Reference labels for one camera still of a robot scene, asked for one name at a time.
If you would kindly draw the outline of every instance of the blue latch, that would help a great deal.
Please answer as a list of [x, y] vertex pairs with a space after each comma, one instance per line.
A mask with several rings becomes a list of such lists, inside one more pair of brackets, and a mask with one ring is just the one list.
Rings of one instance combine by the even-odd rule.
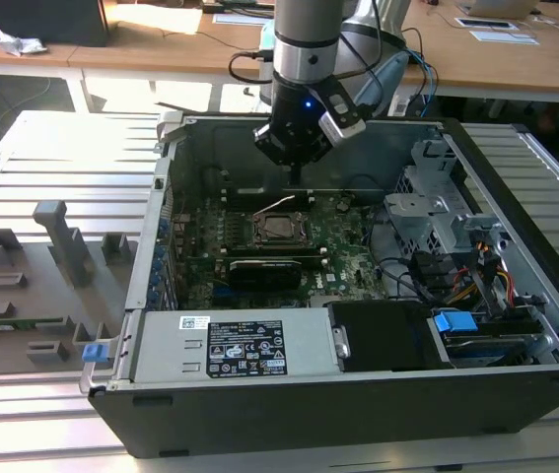
[[435, 316], [435, 325], [439, 332], [475, 332], [478, 326], [471, 312], [459, 310], [443, 311]]
[[84, 363], [106, 363], [108, 361], [108, 345], [105, 343], [89, 343], [82, 352]]

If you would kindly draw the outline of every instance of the barcode sticker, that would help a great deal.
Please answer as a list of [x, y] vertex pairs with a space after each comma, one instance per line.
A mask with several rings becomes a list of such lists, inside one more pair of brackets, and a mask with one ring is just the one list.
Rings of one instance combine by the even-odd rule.
[[206, 330], [209, 326], [211, 317], [186, 316], [180, 318], [179, 330]]

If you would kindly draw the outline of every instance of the motherboard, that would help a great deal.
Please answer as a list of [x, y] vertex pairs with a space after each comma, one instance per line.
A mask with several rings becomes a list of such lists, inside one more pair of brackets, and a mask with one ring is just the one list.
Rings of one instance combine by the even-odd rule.
[[347, 192], [266, 203], [206, 199], [175, 217], [181, 308], [325, 306], [386, 297], [368, 245], [372, 207], [355, 205]]

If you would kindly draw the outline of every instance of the green circuit board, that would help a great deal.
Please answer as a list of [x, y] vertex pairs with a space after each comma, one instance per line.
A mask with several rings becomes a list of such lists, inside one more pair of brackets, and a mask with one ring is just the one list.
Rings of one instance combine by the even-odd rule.
[[[190, 214], [189, 222], [176, 236], [177, 289], [182, 308], [280, 308], [385, 298], [382, 276], [376, 273], [366, 245], [373, 225], [372, 209], [352, 206], [351, 200], [346, 194], [324, 194], [308, 211], [282, 212], [278, 208], [262, 216], [267, 219], [266, 226], [274, 219], [273, 232], [277, 233], [296, 224], [299, 230], [295, 232], [295, 244], [299, 248], [324, 248], [326, 256], [324, 265], [304, 265], [298, 289], [267, 292], [233, 291], [229, 285], [229, 262], [239, 258], [225, 257], [222, 249], [259, 248], [260, 226], [255, 223], [259, 216], [228, 211], [219, 201], [205, 201], [203, 208]], [[278, 236], [273, 232], [268, 231], [266, 236]], [[273, 259], [292, 258], [286, 255]]]

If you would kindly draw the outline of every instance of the power supply label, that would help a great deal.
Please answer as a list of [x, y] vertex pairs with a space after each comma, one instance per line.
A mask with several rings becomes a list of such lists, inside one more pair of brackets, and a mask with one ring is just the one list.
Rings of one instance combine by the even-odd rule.
[[288, 374], [281, 320], [209, 323], [210, 377]]

